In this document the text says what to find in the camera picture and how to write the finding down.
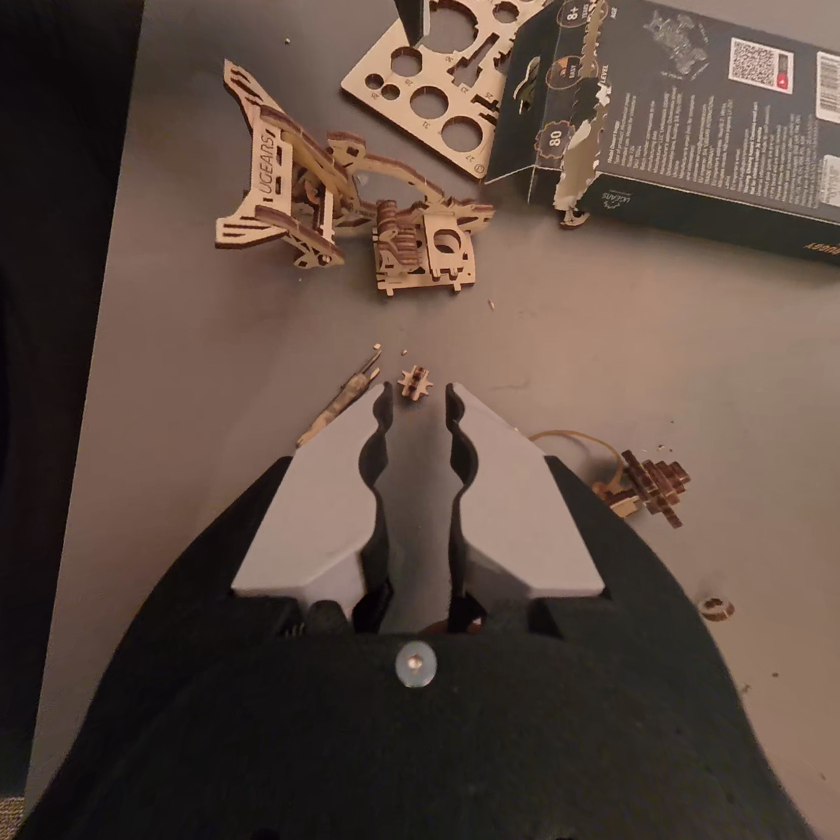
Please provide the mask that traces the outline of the thin wooden lever part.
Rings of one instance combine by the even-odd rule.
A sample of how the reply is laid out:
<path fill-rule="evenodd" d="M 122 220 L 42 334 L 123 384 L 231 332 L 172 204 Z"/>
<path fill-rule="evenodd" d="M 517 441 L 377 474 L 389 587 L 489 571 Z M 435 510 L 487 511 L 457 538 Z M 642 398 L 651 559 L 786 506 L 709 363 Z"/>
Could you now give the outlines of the thin wooden lever part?
<path fill-rule="evenodd" d="M 377 363 L 382 356 L 382 345 L 377 343 L 373 349 L 372 357 L 364 362 L 360 369 L 352 373 L 350 378 L 341 385 L 338 394 L 321 410 L 308 429 L 298 438 L 296 448 L 310 442 L 368 391 L 373 380 L 381 371 Z"/>

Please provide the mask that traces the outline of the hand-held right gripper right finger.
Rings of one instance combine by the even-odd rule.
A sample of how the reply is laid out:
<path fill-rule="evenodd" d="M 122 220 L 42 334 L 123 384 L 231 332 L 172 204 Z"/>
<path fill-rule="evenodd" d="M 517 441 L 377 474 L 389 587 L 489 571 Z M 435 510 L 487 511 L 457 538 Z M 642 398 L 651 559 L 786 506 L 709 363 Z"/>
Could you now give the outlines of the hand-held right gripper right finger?
<path fill-rule="evenodd" d="M 509 606 L 602 595 L 543 451 L 462 384 L 447 384 L 445 404 L 450 465 L 463 485 L 448 536 L 449 632 Z"/>

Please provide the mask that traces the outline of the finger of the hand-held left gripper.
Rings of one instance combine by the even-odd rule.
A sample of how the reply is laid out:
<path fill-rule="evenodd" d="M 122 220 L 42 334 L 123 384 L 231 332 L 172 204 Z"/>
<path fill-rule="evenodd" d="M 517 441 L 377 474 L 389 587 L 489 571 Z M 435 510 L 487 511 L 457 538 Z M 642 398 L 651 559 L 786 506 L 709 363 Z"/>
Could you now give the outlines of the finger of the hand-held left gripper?
<path fill-rule="evenodd" d="M 394 5 L 409 46 L 415 47 L 431 29 L 431 2 L 395 0 Z"/>

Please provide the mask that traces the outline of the person's dark clothing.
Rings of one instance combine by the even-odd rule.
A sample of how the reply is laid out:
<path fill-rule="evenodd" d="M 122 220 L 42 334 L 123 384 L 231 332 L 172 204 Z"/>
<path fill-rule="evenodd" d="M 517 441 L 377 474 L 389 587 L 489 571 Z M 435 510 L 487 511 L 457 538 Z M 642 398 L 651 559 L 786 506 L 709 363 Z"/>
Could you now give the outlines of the person's dark clothing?
<path fill-rule="evenodd" d="M 1 785 L 24 794 L 144 2 L 1 3 Z"/>

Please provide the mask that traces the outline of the laser-cut plywood part sheet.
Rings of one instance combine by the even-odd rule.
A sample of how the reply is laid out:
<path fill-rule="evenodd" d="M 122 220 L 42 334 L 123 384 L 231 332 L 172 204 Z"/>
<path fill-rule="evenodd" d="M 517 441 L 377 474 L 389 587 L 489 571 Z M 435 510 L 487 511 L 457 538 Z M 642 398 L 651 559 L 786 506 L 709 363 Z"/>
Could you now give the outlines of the laser-cut plywood part sheet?
<path fill-rule="evenodd" d="M 521 27 L 547 2 L 421 2 L 423 34 L 398 20 L 360 58 L 341 89 L 481 181 Z"/>

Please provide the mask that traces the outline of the black cardboard box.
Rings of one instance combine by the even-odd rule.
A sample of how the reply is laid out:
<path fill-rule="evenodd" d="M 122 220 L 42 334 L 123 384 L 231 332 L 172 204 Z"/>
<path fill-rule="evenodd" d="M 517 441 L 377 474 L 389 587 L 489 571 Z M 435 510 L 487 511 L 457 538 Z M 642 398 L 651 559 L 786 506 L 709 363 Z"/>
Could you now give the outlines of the black cardboard box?
<path fill-rule="evenodd" d="M 838 266 L 839 57 L 660 2 L 552 2 L 514 40 L 485 184 Z"/>

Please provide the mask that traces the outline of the stepped wooden gear stack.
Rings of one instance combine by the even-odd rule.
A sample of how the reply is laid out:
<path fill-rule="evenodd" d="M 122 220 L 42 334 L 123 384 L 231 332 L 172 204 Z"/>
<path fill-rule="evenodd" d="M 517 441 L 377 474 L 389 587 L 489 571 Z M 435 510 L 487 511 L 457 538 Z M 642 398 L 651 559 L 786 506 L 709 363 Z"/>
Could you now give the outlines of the stepped wooden gear stack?
<path fill-rule="evenodd" d="M 661 515 L 672 529 L 682 521 L 675 507 L 686 491 L 690 476 L 678 462 L 640 461 L 631 450 L 617 456 L 616 473 L 609 482 L 596 482 L 594 493 L 621 519 L 626 520 L 645 509 Z"/>

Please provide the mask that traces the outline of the wooden buggy model assembly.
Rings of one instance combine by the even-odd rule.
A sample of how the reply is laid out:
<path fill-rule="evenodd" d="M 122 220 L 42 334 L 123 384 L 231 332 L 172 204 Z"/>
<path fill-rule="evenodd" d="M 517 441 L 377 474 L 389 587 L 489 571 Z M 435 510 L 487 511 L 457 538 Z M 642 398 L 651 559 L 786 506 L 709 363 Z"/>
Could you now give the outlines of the wooden buggy model assembly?
<path fill-rule="evenodd" d="M 302 270 L 342 266 L 338 237 L 369 235 L 378 290 L 476 283 L 473 235 L 492 205 L 458 199 L 419 171 L 330 132 L 321 146 L 246 69 L 224 61 L 224 85 L 251 137 L 249 184 L 235 213 L 220 217 L 215 246 L 243 249 L 284 240 Z"/>

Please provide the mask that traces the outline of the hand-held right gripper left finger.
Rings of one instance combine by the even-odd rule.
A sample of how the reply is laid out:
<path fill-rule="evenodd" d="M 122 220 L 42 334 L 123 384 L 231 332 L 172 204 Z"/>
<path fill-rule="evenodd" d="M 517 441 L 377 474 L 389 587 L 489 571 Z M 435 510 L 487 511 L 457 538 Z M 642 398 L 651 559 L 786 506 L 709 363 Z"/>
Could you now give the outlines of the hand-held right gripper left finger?
<path fill-rule="evenodd" d="M 378 632 L 393 596 L 376 481 L 387 467 L 393 387 L 372 385 L 291 458 L 232 583 L 239 597 L 286 597 L 306 613 L 337 604 Z"/>

